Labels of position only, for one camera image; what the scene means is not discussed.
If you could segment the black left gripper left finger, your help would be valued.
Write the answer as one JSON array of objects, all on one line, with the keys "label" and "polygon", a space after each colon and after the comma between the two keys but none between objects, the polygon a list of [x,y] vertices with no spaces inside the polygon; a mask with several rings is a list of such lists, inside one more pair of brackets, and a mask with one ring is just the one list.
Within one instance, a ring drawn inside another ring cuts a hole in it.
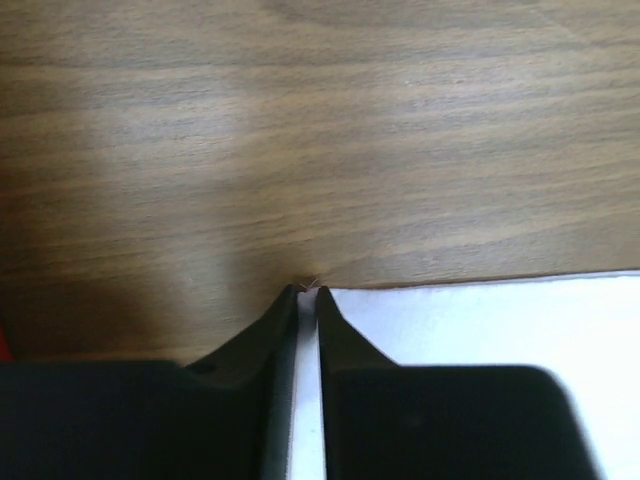
[{"label": "black left gripper left finger", "polygon": [[186,366],[5,363],[5,479],[282,479],[297,292]]}]

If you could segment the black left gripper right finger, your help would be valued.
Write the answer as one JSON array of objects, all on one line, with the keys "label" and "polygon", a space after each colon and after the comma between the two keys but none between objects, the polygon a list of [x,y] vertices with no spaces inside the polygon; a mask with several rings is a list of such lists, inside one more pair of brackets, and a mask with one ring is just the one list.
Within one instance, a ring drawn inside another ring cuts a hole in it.
[{"label": "black left gripper right finger", "polygon": [[315,300],[330,479],[594,479],[568,398],[529,366],[402,366]]}]

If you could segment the white t shirt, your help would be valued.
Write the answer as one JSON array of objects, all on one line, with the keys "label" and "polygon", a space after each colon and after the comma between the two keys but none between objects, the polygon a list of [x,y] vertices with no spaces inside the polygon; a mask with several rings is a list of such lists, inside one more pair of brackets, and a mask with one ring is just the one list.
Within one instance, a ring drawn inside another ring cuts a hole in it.
[{"label": "white t shirt", "polygon": [[639,275],[336,289],[348,323],[402,365],[524,364],[567,393],[603,479],[639,475]]}]

